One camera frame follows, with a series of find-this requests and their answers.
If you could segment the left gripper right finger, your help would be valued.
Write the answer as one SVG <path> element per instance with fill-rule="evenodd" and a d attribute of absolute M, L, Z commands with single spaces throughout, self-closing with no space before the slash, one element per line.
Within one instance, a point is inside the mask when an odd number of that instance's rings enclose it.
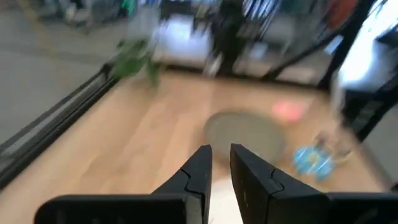
<path fill-rule="evenodd" d="M 398 224 L 395 192 L 321 192 L 240 144 L 230 169 L 244 224 Z"/>

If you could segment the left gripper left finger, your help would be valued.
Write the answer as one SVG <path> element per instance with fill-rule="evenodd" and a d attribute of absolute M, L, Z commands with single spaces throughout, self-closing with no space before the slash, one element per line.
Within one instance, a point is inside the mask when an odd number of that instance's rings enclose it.
<path fill-rule="evenodd" d="M 213 153 L 201 146 L 150 194 L 61 195 L 43 203 L 34 224 L 207 224 Z"/>

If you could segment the grey round plate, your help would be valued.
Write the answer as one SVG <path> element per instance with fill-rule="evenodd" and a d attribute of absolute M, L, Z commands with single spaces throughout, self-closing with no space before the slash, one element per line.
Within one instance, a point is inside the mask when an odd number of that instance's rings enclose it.
<path fill-rule="evenodd" d="M 284 127 L 268 115 L 248 110 L 223 110 L 208 118 L 204 140 L 221 162 L 229 161 L 232 144 L 241 144 L 265 161 L 275 164 L 287 146 Z"/>

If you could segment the large blue frosted donut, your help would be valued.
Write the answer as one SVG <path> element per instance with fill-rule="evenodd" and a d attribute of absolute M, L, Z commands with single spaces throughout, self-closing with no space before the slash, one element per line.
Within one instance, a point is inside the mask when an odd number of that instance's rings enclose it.
<path fill-rule="evenodd" d="M 317 182 L 325 180 L 334 169 L 331 155 L 321 147 L 298 148 L 293 153 L 292 162 L 298 175 L 312 175 Z"/>

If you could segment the large pink frosted donut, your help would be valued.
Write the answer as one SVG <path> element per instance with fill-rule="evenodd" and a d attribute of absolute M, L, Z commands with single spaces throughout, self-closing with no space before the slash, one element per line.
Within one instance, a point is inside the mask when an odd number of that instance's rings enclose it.
<path fill-rule="evenodd" d="M 308 103 L 304 101 L 280 100 L 272 106 L 272 115 L 283 123 L 300 121 L 308 110 Z"/>

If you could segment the large chocolate frosted donut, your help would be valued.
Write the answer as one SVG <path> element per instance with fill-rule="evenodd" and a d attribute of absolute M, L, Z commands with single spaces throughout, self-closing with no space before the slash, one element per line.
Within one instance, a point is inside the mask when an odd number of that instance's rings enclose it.
<path fill-rule="evenodd" d="M 336 165 L 347 162 L 352 155 L 353 150 L 347 142 L 342 131 L 320 131 L 315 136 L 315 148 L 331 157 Z"/>

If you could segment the white round plate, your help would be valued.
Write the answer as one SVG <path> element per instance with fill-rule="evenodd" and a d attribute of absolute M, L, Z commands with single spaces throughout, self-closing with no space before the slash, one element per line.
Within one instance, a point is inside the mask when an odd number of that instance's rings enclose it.
<path fill-rule="evenodd" d="M 231 178 L 212 183 L 209 224 L 243 224 Z"/>

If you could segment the green potted plant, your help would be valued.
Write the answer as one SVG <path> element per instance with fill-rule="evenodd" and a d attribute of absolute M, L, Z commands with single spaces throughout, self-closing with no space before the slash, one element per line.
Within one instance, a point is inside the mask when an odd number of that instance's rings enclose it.
<path fill-rule="evenodd" d="M 150 38 L 120 40 L 117 44 L 118 54 L 113 60 L 113 75 L 122 79 L 144 70 L 152 85 L 158 86 L 160 65 L 153 60 L 154 47 Z"/>

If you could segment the black aluminium frame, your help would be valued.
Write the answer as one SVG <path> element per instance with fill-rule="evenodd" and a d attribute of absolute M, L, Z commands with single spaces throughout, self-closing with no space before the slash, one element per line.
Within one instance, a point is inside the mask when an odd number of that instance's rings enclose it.
<path fill-rule="evenodd" d="M 365 21 L 364 13 L 370 9 L 370 5 L 375 0 L 359 0 L 351 10 L 348 17 L 341 22 L 337 28 L 326 37 L 314 44 L 308 46 L 305 50 L 283 62 L 271 67 L 269 71 L 260 77 L 252 77 L 242 72 L 234 72 L 231 67 L 231 61 L 225 60 L 221 64 L 221 70 L 218 76 L 221 78 L 235 78 L 237 80 L 250 81 L 255 83 L 276 83 L 278 85 L 296 86 L 303 89 L 313 89 L 319 95 L 332 93 L 332 73 L 342 66 L 344 60 L 347 59 L 349 51 L 352 49 L 354 39 L 359 34 L 359 26 Z M 199 23 L 211 23 L 220 19 L 240 19 L 241 26 L 245 26 L 252 22 L 249 18 L 252 13 L 252 6 L 247 0 L 219 0 L 218 3 L 212 2 L 211 7 L 204 15 L 194 18 L 195 25 Z M 311 83 L 299 83 L 296 81 L 283 81 L 279 77 L 288 67 L 299 63 L 304 58 L 314 54 L 317 50 L 331 43 L 332 39 L 342 35 L 343 43 L 337 48 L 336 54 L 333 56 L 326 72 L 322 75 L 320 81 Z M 18 133 L 13 135 L 6 142 L 0 144 L 0 150 L 5 151 L 11 147 L 20 138 L 31 132 L 36 126 L 43 122 L 54 111 L 71 100 L 76 94 L 83 91 L 88 85 L 93 83 L 98 77 L 103 76 L 105 83 L 93 91 L 84 93 L 81 99 L 77 99 L 56 115 L 39 132 L 31 137 L 27 143 L 23 144 L 17 151 L 10 156 L 2 156 L 8 164 L 0 170 L 0 189 L 5 188 L 12 182 L 23 170 L 25 170 L 46 148 L 53 144 L 67 129 L 74 125 L 101 97 L 107 93 L 117 82 L 119 77 L 113 73 L 113 68 L 119 63 L 120 58 L 116 57 L 106 62 L 95 76 L 91 77 L 87 82 L 83 83 L 79 88 L 71 92 L 68 96 L 59 101 L 48 111 L 33 120 L 26 127 L 22 128 Z M 342 124 L 345 128 L 351 128 L 355 138 L 361 142 L 369 136 L 382 117 L 398 103 L 398 71 L 390 80 L 375 90 L 365 87 L 353 87 L 348 92 L 352 99 L 357 102 L 351 102 L 343 108 Z"/>

